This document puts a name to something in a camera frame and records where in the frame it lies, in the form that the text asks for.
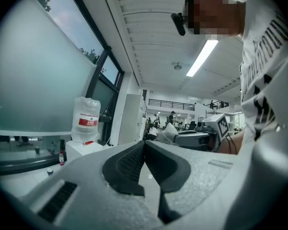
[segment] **fluorescent light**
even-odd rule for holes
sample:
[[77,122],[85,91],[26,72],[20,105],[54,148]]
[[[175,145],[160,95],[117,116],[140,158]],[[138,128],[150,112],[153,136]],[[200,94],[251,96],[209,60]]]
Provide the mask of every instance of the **fluorescent light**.
[[217,40],[208,40],[203,49],[201,50],[198,58],[195,60],[194,64],[190,68],[187,73],[187,77],[193,77],[194,74],[198,71],[198,69],[202,66],[205,60],[208,58],[212,50],[215,48],[216,44],[218,43]]

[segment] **vent slot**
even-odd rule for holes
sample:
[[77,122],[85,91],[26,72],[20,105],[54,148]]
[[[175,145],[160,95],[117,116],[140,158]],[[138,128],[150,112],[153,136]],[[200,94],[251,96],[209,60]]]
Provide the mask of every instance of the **vent slot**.
[[75,183],[65,182],[64,185],[58,190],[58,192],[38,212],[38,215],[46,221],[53,222],[76,187],[77,185]]

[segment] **railing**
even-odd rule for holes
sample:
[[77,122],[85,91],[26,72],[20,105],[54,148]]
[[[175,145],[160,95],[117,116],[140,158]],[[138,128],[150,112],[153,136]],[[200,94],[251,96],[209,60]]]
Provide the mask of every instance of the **railing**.
[[161,101],[161,100],[154,100],[149,99],[148,105],[160,106],[160,107],[168,107],[168,108],[175,108],[175,109],[183,109],[194,111],[194,105],[192,104],[185,104],[179,102],[169,102],[169,101]]
[[229,104],[227,102],[222,102],[222,101],[212,102],[212,104],[213,104],[213,108],[216,108],[216,109],[220,109],[220,108],[224,108],[224,107],[229,106]]

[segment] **worker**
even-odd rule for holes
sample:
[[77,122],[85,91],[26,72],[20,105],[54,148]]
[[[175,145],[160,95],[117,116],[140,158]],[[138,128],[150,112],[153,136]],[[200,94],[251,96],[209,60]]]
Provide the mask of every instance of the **worker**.
[[173,114],[175,114],[174,111],[171,112],[170,116],[168,116],[169,122],[174,125],[174,123],[177,123],[178,121],[174,120],[174,116]]
[[274,85],[287,86],[284,75],[288,78],[288,24],[274,1],[185,0],[182,19],[193,34],[217,35],[218,39],[239,36],[243,41],[239,71],[246,126],[232,141],[223,140],[218,152],[230,153],[230,145],[239,151],[274,132],[278,119],[286,117],[276,115],[283,111],[275,111],[279,103],[275,99],[283,97],[269,90],[279,89]]
[[146,135],[146,140],[154,140],[157,138],[158,130],[153,124],[149,125],[148,133]]
[[158,120],[157,114],[155,114],[155,120],[154,120],[154,123],[155,123],[155,128],[158,128],[159,120]]
[[213,103],[212,103],[212,100],[211,100],[211,103],[210,103],[210,109],[213,109]]

